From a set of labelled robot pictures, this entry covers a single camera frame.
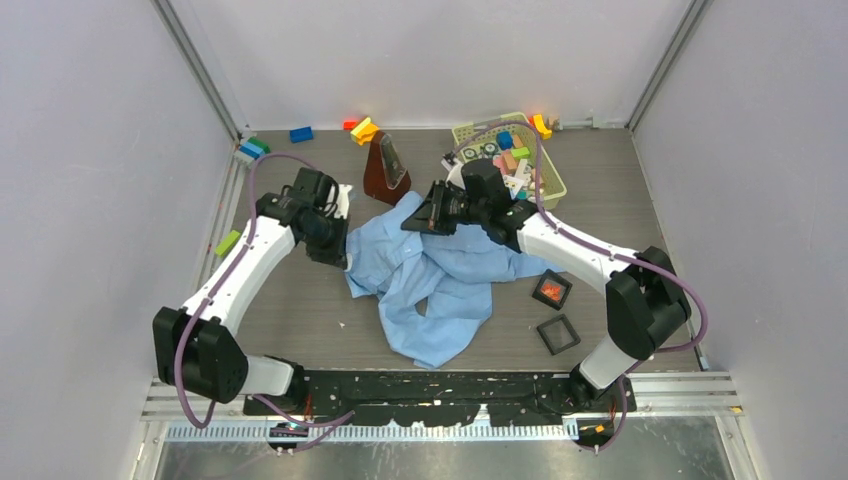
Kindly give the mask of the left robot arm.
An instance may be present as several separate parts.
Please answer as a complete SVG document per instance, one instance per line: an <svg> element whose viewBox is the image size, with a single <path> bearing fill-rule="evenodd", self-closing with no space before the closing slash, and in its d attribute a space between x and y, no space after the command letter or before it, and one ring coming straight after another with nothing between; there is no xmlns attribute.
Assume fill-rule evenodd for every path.
<svg viewBox="0 0 848 480"><path fill-rule="evenodd" d="M163 307L155 315L160 379L218 403L263 394L280 412L298 412L307 398L300 366L247 355L236 334L269 275L297 247L314 262L347 269L351 190L303 167L293 184L257 199L254 218L207 282L181 307Z"/></svg>

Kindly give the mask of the orange brooch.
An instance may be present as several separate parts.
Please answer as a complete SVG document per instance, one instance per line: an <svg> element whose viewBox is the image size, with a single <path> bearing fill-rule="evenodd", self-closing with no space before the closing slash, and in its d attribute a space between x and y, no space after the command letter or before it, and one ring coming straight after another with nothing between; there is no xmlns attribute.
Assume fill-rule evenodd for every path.
<svg viewBox="0 0 848 480"><path fill-rule="evenodd" d="M548 299L558 302L563 295L563 286L554 281L546 281L540 292Z"/></svg>

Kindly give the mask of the light blue shirt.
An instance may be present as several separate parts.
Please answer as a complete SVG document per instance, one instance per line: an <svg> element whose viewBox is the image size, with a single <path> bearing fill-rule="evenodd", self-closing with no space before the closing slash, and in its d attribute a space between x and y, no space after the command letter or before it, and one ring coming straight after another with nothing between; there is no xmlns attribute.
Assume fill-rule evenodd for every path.
<svg viewBox="0 0 848 480"><path fill-rule="evenodd" d="M411 191L350 232L345 277L353 297L376 297L391 350L437 369L463 352L492 316L493 284L561 269L492 242L477 225L460 225L450 236L402 229L422 203Z"/></svg>

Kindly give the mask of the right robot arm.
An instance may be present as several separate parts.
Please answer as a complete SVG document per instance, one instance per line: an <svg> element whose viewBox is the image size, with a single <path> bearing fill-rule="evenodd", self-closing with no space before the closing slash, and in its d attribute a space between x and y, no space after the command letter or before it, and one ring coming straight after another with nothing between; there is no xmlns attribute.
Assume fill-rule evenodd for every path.
<svg viewBox="0 0 848 480"><path fill-rule="evenodd" d="M598 409L620 377L665 350L691 318L695 293L663 250L604 243L554 218L539 200L512 198L492 163L467 163L460 174L459 186L434 182L402 229L449 236L460 225L478 225L494 243L546 260L599 292L607 334L569 374L572 401Z"/></svg>

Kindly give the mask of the black square frame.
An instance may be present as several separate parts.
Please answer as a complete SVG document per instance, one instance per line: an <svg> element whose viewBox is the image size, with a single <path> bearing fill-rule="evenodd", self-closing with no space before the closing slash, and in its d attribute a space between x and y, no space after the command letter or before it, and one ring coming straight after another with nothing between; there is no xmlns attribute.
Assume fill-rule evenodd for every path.
<svg viewBox="0 0 848 480"><path fill-rule="evenodd" d="M581 338L565 314L557 315L536 326L536 331L551 356L556 356L581 343Z"/></svg>
<svg viewBox="0 0 848 480"><path fill-rule="evenodd" d="M573 284L563 276L547 269L539 278L534 290L532 298L543 303L544 305L560 311L573 288Z"/></svg>

